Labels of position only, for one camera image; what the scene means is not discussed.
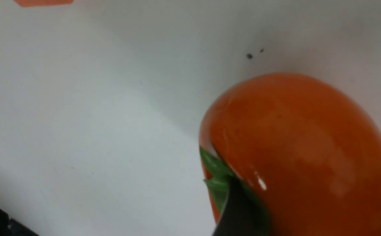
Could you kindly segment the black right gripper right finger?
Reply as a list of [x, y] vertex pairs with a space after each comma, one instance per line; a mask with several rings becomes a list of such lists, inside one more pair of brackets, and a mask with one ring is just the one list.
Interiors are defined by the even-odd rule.
[[213, 236], [259, 236], [254, 204], [237, 178], [229, 181], [228, 195]]

